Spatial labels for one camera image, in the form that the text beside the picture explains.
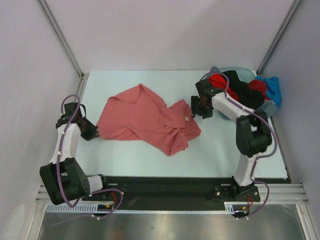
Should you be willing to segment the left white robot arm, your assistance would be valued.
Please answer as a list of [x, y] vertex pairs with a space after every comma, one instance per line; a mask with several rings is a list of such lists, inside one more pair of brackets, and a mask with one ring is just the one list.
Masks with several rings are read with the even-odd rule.
[[76, 160], [79, 139], [91, 141], [99, 137], [98, 127], [92, 124], [83, 104], [66, 103], [55, 127], [58, 138], [49, 164], [40, 168], [39, 174], [54, 205], [67, 204], [94, 194], [105, 200], [111, 188], [103, 183], [101, 175], [87, 176]]

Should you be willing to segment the pink t shirt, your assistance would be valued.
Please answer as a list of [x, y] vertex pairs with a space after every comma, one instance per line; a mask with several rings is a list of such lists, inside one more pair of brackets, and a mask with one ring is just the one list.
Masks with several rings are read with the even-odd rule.
[[184, 99], [168, 107], [143, 84], [111, 96], [96, 125], [100, 138], [141, 140], [167, 156], [185, 150], [202, 132]]

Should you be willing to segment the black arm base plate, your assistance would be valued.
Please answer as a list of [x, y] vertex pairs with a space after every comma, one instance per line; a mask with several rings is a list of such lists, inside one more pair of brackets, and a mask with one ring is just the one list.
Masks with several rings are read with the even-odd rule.
[[143, 209], [171, 206], [183, 210], [208, 210], [210, 206], [224, 202], [244, 205], [261, 202], [256, 184], [238, 187], [233, 178], [196, 177], [124, 177], [102, 176], [103, 187], [79, 200], [107, 200], [111, 207], [126, 209], [141, 206]]

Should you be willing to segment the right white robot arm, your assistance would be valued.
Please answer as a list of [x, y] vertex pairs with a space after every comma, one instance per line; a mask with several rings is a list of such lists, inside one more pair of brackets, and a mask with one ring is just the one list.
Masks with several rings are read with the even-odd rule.
[[217, 110], [235, 123], [235, 143], [240, 158], [233, 176], [236, 185], [230, 188], [230, 194], [235, 200], [242, 201], [249, 194], [247, 186], [255, 182], [258, 160], [272, 156], [277, 149], [275, 147], [271, 153], [264, 154], [276, 142], [275, 133], [264, 111], [254, 112], [234, 100], [226, 91], [214, 88], [208, 79], [200, 80], [195, 87], [198, 95], [191, 97], [193, 116], [207, 119]]

